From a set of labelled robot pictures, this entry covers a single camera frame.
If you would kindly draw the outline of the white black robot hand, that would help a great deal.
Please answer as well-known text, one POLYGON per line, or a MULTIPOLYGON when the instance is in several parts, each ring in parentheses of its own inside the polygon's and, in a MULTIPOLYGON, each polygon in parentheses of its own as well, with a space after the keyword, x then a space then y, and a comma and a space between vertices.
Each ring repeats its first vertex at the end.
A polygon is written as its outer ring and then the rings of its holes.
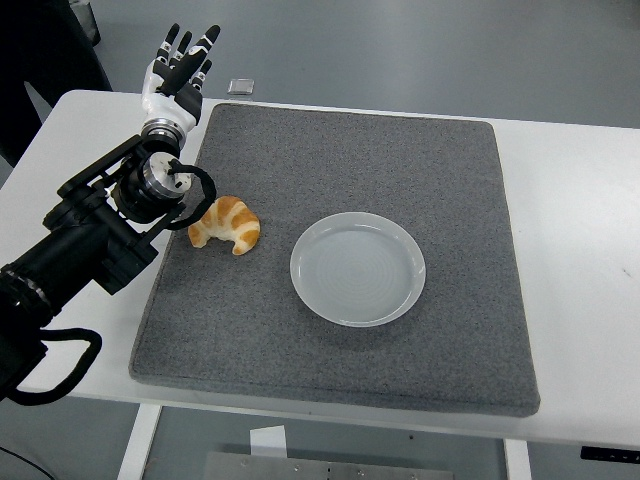
POLYGON ((163 119, 176 124, 186 135, 200 121, 202 87, 212 61, 208 59, 219 37, 219 25, 211 26, 194 44, 186 31, 178 39, 180 26, 171 26, 155 58, 147 67, 142 87, 145 124, 163 119))

